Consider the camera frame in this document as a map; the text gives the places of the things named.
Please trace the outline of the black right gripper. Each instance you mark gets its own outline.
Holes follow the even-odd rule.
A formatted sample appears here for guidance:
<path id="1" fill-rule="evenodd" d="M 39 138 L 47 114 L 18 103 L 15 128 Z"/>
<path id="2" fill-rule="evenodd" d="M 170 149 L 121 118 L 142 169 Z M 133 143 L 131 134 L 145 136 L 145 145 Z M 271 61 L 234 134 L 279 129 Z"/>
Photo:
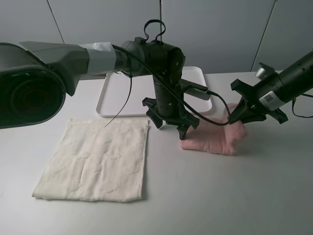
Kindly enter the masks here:
<path id="1" fill-rule="evenodd" d="M 239 79 L 231 83 L 231 89 L 242 97 L 229 116 L 230 123 L 241 121 L 243 124 L 261 122 L 267 115 L 276 119 L 280 124 L 288 121 L 287 115 L 279 108 L 285 105 L 275 93 L 282 87 L 278 73 L 274 73 L 256 85 L 248 85 Z"/>

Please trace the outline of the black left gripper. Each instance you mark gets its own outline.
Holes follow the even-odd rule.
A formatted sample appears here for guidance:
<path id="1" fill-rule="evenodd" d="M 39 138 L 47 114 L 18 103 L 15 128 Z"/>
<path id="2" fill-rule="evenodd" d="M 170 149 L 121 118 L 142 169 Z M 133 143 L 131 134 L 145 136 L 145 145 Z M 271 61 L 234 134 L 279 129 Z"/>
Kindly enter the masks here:
<path id="1" fill-rule="evenodd" d="M 155 99 L 144 98 L 142 105 L 148 108 L 146 115 L 159 129 L 163 122 L 177 126 L 179 139 L 184 140 L 189 127 L 197 128 L 200 120 L 185 110 L 180 103 L 156 78 L 153 79 Z"/>

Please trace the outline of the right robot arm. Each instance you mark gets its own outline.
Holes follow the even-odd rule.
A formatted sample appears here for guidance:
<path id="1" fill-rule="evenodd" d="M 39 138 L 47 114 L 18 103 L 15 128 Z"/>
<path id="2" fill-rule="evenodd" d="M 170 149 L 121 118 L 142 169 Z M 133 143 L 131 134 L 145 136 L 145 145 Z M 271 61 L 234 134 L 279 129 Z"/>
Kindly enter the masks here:
<path id="1" fill-rule="evenodd" d="M 313 88 L 312 52 L 280 73 L 264 63 L 260 65 L 255 74 L 260 81 L 254 86 L 239 79 L 231 83 L 231 89 L 242 98 L 229 117 L 230 124 L 264 121 L 267 115 L 282 124 L 288 121 L 288 117 L 280 107 Z"/>

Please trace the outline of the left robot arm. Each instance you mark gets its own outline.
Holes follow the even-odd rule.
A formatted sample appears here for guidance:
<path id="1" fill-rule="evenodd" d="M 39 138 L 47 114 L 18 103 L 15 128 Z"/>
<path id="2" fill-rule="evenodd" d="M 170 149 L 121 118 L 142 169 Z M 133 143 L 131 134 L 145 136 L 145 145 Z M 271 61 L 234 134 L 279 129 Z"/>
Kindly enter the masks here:
<path id="1" fill-rule="evenodd" d="M 151 75 L 155 98 L 145 98 L 147 116 L 156 127 L 175 125 L 183 140 L 199 119 L 184 102 L 194 83 L 182 79 L 185 57 L 175 46 L 136 38 L 118 47 L 23 42 L 0 45 L 0 126 L 13 128 L 43 123 L 74 95 L 84 76 L 121 72 L 129 77 Z"/>

